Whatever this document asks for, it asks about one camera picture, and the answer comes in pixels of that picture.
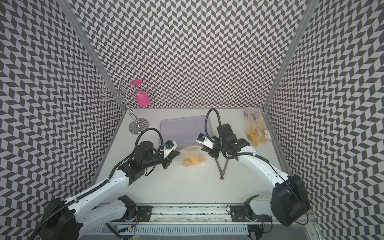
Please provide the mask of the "clear bag with cookies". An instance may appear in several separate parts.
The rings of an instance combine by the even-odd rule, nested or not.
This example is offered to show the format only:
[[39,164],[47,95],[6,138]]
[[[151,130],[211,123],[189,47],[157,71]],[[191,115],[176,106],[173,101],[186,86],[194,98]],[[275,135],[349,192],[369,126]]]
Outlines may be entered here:
[[180,152],[181,165],[184,167],[202,164],[206,161],[208,155],[208,153],[202,150],[201,146],[189,146],[183,148]]

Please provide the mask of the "red metal tongs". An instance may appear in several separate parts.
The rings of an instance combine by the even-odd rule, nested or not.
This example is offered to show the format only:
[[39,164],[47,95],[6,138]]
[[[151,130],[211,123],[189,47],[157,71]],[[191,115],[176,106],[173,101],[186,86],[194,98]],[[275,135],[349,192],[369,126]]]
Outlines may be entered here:
[[227,169],[229,160],[226,160],[225,165],[224,165],[223,168],[221,167],[218,159],[215,158],[215,161],[216,161],[219,173],[220,173],[220,180],[224,180],[224,176],[225,176],[225,173],[226,173],[226,169]]

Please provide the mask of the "clear resealable bag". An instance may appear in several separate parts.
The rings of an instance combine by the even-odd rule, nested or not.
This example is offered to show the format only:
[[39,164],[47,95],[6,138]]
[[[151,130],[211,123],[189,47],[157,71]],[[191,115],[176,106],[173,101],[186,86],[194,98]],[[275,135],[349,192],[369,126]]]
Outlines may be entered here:
[[257,118],[253,118],[252,114],[248,113],[248,128],[246,130],[246,136],[253,147],[258,147],[260,144],[264,145],[267,142],[267,136],[265,134],[265,126],[258,114]]
[[260,115],[259,129],[260,129],[260,132],[261,132],[260,142],[262,144],[268,143],[271,140],[271,136],[270,136],[269,130],[267,128],[265,119],[264,119],[262,114]]

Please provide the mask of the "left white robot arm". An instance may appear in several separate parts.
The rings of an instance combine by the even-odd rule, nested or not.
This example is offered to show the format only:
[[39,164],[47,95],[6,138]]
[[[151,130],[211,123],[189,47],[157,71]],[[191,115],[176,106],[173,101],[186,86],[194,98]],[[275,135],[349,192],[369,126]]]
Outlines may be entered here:
[[128,196],[121,196],[104,207],[98,207],[106,198],[133,184],[146,175],[146,169],[161,165],[167,169],[180,152],[175,141],[164,142],[159,130],[154,131],[160,138],[160,146],[154,147],[149,141],[136,139],[133,151],[110,172],[110,175],[87,190],[61,200],[52,200],[44,210],[41,223],[30,236],[31,240],[77,240],[88,231],[114,220],[136,214],[136,204]]

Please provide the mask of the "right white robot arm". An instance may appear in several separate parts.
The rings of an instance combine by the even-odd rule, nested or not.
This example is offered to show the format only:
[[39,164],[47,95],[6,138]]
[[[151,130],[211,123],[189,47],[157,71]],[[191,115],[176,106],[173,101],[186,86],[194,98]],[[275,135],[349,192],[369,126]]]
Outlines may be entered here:
[[307,217],[311,204],[304,181],[298,175],[288,175],[273,166],[247,140],[238,139],[229,124],[221,123],[217,109],[210,109],[208,112],[216,113],[219,135],[211,137],[207,131],[200,134],[197,142],[203,145],[203,151],[214,159],[222,155],[226,160],[236,160],[244,164],[261,177],[271,192],[269,200],[253,195],[244,202],[247,218],[255,221],[259,216],[268,216],[288,227],[297,223],[300,217]]

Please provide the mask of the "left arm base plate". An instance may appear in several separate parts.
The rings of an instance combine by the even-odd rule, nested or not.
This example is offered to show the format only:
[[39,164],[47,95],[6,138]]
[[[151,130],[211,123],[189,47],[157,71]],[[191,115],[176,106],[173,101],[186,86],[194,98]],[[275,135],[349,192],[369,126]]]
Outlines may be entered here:
[[153,206],[150,205],[139,205],[137,206],[137,215],[139,217],[139,223],[147,223],[151,219]]

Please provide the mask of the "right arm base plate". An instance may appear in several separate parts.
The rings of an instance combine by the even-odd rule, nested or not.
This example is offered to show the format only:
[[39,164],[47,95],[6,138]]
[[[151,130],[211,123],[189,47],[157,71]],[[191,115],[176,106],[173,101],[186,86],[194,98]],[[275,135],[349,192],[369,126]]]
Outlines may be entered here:
[[270,222],[271,217],[268,215],[257,215],[251,207],[244,205],[227,205],[226,211],[231,215],[232,222]]

